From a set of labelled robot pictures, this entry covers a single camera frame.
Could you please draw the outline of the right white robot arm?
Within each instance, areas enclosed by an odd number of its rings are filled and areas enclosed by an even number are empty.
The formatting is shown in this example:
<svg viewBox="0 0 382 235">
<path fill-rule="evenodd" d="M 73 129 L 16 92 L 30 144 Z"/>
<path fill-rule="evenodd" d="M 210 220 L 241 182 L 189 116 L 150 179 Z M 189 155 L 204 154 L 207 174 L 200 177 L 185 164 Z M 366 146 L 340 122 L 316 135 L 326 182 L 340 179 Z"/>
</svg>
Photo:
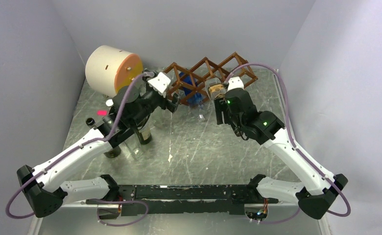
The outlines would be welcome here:
<svg viewBox="0 0 382 235">
<path fill-rule="evenodd" d="M 295 203 L 303 213 L 319 220 L 326 213 L 335 214 L 330 207 L 340 196 L 347 212 L 337 216 L 350 214 L 351 206 L 342 193 L 348 179 L 319 164 L 297 144 L 290 129 L 273 112 L 257 110 L 248 91 L 234 88 L 214 96 L 212 101 L 218 124 L 229 124 L 237 136 L 272 151 L 300 180 L 293 183 L 258 175 L 249 183 L 247 195 L 252 202 L 266 198 Z"/>
</svg>

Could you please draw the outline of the brown wooden wine rack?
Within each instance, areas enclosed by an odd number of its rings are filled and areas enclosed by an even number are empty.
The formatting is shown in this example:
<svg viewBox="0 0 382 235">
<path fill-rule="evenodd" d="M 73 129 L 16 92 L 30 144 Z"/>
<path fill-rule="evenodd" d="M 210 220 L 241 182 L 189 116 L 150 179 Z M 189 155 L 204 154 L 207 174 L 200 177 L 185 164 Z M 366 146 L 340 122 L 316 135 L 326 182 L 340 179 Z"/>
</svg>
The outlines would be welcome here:
<svg viewBox="0 0 382 235">
<path fill-rule="evenodd" d="M 218 77 L 223 82 L 233 69 L 247 63 L 248 61 L 236 52 L 218 64 L 207 57 L 191 68 L 185 68 L 173 62 L 163 70 L 172 78 L 167 96 L 172 100 L 174 94 L 179 94 L 180 104 L 196 107 L 210 100 L 205 88 L 207 79 Z"/>
</svg>

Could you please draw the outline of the small clear glass bottle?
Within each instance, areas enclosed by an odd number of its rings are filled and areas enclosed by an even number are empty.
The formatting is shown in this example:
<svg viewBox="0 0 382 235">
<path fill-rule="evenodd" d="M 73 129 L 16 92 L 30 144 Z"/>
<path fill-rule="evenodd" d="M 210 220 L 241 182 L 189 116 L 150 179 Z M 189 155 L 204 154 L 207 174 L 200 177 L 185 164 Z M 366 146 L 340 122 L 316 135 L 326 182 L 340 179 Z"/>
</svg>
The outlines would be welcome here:
<svg viewBox="0 0 382 235">
<path fill-rule="evenodd" d="M 124 146 L 134 160 L 139 160 L 144 154 L 142 145 L 136 136 L 131 136 L 125 140 Z"/>
</svg>

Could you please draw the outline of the olive wine bottle gold label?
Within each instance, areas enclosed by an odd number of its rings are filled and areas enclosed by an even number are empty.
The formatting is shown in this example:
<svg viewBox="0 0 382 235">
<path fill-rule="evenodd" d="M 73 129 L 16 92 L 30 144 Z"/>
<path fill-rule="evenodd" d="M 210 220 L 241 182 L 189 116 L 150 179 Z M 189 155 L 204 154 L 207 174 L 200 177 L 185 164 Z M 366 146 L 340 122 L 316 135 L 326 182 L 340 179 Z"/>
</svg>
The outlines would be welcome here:
<svg viewBox="0 0 382 235">
<path fill-rule="evenodd" d="M 107 137 L 111 131 L 113 121 L 109 117 L 104 117 L 102 120 L 96 122 L 94 118 L 88 117 L 85 123 L 91 129 L 98 129 L 104 137 Z M 107 158 L 116 158 L 121 153 L 120 147 L 114 147 L 112 150 L 105 152 L 104 155 Z"/>
</svg>

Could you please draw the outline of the cream and orange cylinder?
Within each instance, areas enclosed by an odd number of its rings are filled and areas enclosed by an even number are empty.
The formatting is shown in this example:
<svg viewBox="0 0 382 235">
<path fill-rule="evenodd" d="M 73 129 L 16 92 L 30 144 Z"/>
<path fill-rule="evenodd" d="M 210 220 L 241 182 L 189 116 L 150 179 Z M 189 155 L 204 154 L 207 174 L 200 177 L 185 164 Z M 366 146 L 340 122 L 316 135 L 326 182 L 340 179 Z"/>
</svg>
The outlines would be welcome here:
<svg viewBox="0 0 382 235">
<path fill-rule="evenodd" d="M 106 45 L 94 50 L 85 66 L 89 86 L 108 97 L 114 97 L 142 71 L 143 62 L 139 55 Z"/>
</svg>

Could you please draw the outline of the clear bottle black gold cap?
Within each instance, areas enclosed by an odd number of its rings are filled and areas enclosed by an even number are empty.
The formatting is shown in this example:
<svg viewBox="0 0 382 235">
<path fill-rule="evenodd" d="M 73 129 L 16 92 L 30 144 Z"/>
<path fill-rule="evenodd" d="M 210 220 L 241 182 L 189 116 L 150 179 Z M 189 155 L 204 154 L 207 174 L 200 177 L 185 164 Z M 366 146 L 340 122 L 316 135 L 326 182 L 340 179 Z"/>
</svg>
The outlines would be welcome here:
<svg viewBox="0 0 382 235">
<path fill-rule="evenodd" d="M 211 101 L 224 98 L 226 89 L 218 77 L 210 78 L 205 81 L 205 88 Z"/>
</svg>

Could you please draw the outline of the dark green wine bottle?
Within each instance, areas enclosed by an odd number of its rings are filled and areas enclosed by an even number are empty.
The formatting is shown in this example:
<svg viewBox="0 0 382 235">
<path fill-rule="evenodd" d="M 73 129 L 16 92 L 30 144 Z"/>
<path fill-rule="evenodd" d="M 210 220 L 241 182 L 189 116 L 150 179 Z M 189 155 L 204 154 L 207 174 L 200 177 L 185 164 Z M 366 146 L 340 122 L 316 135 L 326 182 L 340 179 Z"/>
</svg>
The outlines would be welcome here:
<svg viewBox="0 0 382 235">
<path fill-rule="evenodd" d="M 151 131 L 148 126 L 149 118 L 150 116 L 147 116 L 143 121 L 141 121 L 135 130 L 135 134 L 137 135 L 141 145 L 146 145 L 152 140 Z"/>
</svg>

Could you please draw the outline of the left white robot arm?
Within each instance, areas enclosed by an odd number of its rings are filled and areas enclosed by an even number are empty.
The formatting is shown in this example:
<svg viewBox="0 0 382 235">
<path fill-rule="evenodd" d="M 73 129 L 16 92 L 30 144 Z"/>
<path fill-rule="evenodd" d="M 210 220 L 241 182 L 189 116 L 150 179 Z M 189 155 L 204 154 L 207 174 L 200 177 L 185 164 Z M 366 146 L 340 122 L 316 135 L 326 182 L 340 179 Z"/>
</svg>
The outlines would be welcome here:
<svg viewBox="0 0 382 235">
<path fill-rule="evenodd" d="M 99 155 L 115 157 L 119 145 L 132 135 L 139 135 L 150 115 L 157 109 L 175 112 L 179 96 L 166 88 L 146 85 L 145 93 L 123 87 L 110 101 L 110 109 L 100 122 L 86 119 L 90 130 L 80 140 L 52 159 L 35 167 L 24 165 L 17 171 L 20 191 L 30 204 L 33 215 L 51 215 L 62 205 L 90 199 L 111 204 L 120 199 L 119 185 L 108 174 L 90 180 L 70 181 L 77 169 Z"/>
</svg>

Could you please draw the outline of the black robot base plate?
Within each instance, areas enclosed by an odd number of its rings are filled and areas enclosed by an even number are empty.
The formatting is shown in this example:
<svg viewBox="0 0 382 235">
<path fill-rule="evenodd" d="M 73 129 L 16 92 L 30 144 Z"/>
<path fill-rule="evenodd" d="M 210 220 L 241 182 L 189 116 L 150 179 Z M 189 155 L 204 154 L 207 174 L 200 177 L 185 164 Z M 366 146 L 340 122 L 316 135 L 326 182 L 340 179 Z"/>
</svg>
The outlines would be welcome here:
<svg viewBox="0 0 382 235">
<path fill-rule="evenodd" d="M 249 205 L 278 202 L 261 197 L 248 185 L 119 185 L 102 201 L 124 202 L 120 216 L 217 212 L 244 215 Z"/>
</svg>

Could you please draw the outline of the aluminium frame rail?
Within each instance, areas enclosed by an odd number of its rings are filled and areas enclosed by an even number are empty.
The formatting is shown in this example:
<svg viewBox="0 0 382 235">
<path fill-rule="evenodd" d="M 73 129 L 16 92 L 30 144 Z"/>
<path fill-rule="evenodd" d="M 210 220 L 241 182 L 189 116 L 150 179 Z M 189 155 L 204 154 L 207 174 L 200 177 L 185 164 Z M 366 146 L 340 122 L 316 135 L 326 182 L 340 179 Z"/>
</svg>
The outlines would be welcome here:
<svg viewBox="0 0 382 235">
<path fill-rule="evenodd" d="M 315 220 L 296 205 L 249 205 L 244 215 L 217 213 L 140 214 L 120 216 L 120 207 L 92 200 L 62 206 L 35 218 L 31 235 L 328 235 L 325 217 Z"/>
</svg>

